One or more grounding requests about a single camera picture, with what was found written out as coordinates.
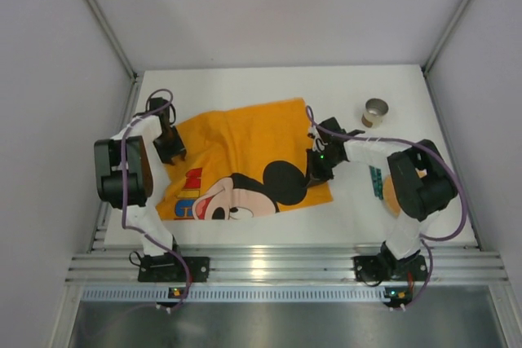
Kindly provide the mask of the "orange Mickey Mouse placemat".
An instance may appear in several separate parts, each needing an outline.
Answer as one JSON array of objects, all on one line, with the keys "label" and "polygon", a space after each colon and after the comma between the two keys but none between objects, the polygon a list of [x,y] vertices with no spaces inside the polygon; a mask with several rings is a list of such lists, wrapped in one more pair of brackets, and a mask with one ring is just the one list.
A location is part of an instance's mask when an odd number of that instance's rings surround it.
[{"label": "orange Mickey Mouse placemat", "polygon": [[178,124],[186,157],[167,165],[162,220],[260,218],[329,203],[306,182],[309,121],[301,98],[211,111]]}]

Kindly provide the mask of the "metal cup with cork band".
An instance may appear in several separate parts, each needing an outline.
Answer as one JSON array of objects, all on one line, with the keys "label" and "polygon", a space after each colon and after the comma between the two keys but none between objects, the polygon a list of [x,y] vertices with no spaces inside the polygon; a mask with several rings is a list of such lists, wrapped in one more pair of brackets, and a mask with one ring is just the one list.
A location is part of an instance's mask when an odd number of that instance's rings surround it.
[{"label": "metal cup with cork band", "polygon": [[368,99],[365,103],[361,122],[368,128],[380,126],[384,117],[388,114],[389,106],[386,101],[379,98]]}]

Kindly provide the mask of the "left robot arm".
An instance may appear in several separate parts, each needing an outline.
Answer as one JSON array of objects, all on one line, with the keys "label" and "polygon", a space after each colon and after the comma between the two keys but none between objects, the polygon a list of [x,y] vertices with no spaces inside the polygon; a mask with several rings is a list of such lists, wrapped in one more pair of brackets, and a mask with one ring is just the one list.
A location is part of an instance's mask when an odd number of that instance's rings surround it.
[{"label": "left robot arm", "polygon": [[150,97],[118,134],[94,144],[99,198],[121,211],[122,229],[140,236],[149,257],[179,250],[156,209],[170,184],[167,168],[187,156],[175,118],[170,99]]}]

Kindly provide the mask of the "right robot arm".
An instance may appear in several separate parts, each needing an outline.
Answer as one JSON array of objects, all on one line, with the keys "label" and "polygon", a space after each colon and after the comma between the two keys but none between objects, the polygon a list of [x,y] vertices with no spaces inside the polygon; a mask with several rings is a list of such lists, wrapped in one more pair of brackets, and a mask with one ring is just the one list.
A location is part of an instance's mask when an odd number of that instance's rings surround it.
[{"label": "right robot arm", "polygon": [[346,132],[333,117],[311,122],[305,183],[314,187],[334,178],[344,162],[365,164],[383,176],[383,201],[396,211],[396,223],[383,242],[382,252],[403,262],[420,250],[422,224],[446,209],[459,194],[458,180],[436,145],[429,139],[413,143],[403,139]]}]

